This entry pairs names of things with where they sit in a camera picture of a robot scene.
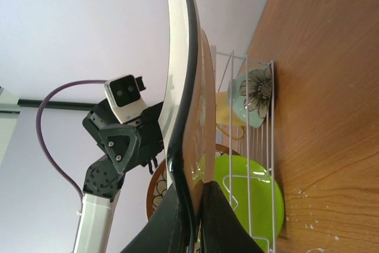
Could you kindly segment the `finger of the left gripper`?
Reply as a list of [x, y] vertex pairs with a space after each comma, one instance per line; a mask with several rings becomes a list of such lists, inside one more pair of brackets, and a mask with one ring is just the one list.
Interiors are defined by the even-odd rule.
[[99, 136], [118, 174], [125, 174], [136, 166], [139, 154], [139, 133], [136, 127], [112, 124], [100, 129]]

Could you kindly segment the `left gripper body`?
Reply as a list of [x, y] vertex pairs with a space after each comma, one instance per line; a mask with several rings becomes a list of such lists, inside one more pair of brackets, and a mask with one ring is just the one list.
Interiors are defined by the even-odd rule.
[[82, 120], [84, 129], [110, 159], [117, 173], [126, 173], [141, 165], [152, 173], [158, 167], [156, 156], [163, 150], [158, 118], [163, 103], [143, 110], [127, 123], [120, 123], [108, 101], [97, 104]]

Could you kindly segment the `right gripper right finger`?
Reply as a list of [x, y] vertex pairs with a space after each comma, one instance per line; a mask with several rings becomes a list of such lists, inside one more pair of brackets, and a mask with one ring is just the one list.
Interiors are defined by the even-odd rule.
[[240, 224], [219, 184], [205, 183], [201, 201], [201, 252], [262, 251]]

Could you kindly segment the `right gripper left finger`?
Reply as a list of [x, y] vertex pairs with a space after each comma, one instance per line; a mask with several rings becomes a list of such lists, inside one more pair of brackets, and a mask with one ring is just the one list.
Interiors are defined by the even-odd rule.
[[180, 253], [187, 251], [188, 222], [171, 185], [147, 225], [121, 251], [123, 253]]

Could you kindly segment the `white square plate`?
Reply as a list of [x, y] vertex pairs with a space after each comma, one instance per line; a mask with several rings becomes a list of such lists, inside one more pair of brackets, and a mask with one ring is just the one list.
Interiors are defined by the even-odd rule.
[[185, 176], [184, 132], [195, 90], [200, 42], [196, 0], [168, 0], [169, 66], [159, 123], [162, 129], [168, 180], [172, 182], [181, 208], [180, 252], [193, 252], [196, 221], [190, 187]]

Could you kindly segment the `orange rimmed floral plate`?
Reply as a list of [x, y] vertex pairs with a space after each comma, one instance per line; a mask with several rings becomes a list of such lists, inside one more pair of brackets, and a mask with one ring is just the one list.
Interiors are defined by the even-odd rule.
[[[223, 165], [220, 157], [229, 155], [229, 148], [224, 145], [216, 144], [216, 153], [215, 153], [215, 168], [214, 168], [214, 180], [220, 185], [224, 195], [227, 200], [229, 200], [229, 194], [225, 186], [223, 185], [222, 171], [225, 171], [229, 165]], [[167, 177], [166, 177], [166, 163], [162, 161], [160, 165], [156, 168], [155, 172], [152, 175], [150, 184], [147, 190], [146, 196], [146, 215], [149, 220], [156, 208], [161, 203], [167, 191]]]

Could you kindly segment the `lime green plate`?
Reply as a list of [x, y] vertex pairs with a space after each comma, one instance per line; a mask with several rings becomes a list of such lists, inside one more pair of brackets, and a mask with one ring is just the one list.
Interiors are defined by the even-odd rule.
[[205, 155], [191, 166], [195, 182], [214, 180], [229, 200], [238, 221], [263, 252], [272, 252], [284, 224], [284, 199], [278, 183], [260, 163], [238, 153], [217, 151], [212, 170]]

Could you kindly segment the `yellow mug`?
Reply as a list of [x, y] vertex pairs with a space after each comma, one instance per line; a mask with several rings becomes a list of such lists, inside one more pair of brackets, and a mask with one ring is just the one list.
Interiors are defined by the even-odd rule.
[[230, 115], [232, 115], [232, 124], [237, 126], [241, 130], [240, 136], [232, 136], [232, 140], [241, 140], [245, 135], [246, 123], [242, 121], [233, 111], [230, 111], [229, 98], [227, 92], [216, 93], [216, 128], [225, 136], [229, 137], [229, 133], [226, 132], [221, 126], [230, 125]]

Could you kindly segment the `white wire dish rack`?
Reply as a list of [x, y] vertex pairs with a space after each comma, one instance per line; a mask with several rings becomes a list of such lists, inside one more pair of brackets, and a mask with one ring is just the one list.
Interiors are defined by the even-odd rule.
[[[217, 51], [216, 46], [211, 47], [214, 70], [221, 77], [217, 91], [224, 90], [227, 92], [229, 83], [232, 79], [240, 76], [251, 68], [257, 68], [262, 65], [269, 65], [272, 70], [272, 99], [269, 105], [268, 114], [259, 128], [253, 128], [248, 123], [245, 126], [245, 135], [241, 140], [232, 140], [232, 136], [240, 136], [241, 130], [232, 124], [232, 115], [230, 115], [230, 125], [221, 127], [229, 133], [229, 137], [223, 135], [217, 129], [217, 144], [227, 146], [229, 155], [238, 153], [247, 159], [254, 160], [264, 166], [275, 180], [275, 155], [274, 155], [274, 126], [275, 126], [275, 73], [274, 62], [260, 62], [249, 58], [248, 56], [236, 56], [234, 52], [222, 53]], [[274, 240], [274, 249], [272, 252], [278, 252], [277, 238]]]

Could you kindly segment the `light green floral bowl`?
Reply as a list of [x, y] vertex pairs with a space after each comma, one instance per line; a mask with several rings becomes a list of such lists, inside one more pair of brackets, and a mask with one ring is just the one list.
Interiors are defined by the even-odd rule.
[[244, 123], [259, 128], [268, 114], [272, 99], [272, 70], [269, 65], [251, 68], [229, 83], [228, 102]]

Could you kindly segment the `black round plate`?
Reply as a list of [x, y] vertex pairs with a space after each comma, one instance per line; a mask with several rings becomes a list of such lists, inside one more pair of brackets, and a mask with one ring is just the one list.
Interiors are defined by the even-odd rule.
[[184, 173], [190, 202], [200, 204], [203, 184], [213, 179], [216, 141], [216, 92], [210, 45], [201, 30], [198, 67], [183, 141]]

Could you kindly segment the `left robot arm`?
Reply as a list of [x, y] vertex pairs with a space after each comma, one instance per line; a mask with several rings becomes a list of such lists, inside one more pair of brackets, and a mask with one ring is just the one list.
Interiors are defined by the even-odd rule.
[[161, 110], [162, 103], [155, 104], [121, 124], [103, 100], [83, 119], [84, 129], [104, 154], [85, 174], [74, 252], [105, 252], [125, 174], [137, 166], [148, 166], [152, 173], [158, 166], [156, 157], [163, 150]]

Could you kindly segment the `left black frame post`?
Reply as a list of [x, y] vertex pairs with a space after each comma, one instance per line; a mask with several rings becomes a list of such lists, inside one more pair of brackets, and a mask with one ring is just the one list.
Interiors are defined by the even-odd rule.
[[[18, 100], [18, 105], [20, 107], [27, 107], [27, 108], [39, 108], [41, 103], [42, 103], [41, 100], [26, 100], [26, 99]], [[96, 104], [91, 104], [91, 103], [49, 101], [45, 107], [50, 108], [50, 109], [57, 109], [57, 110], [90, 111], [95, 106]]]

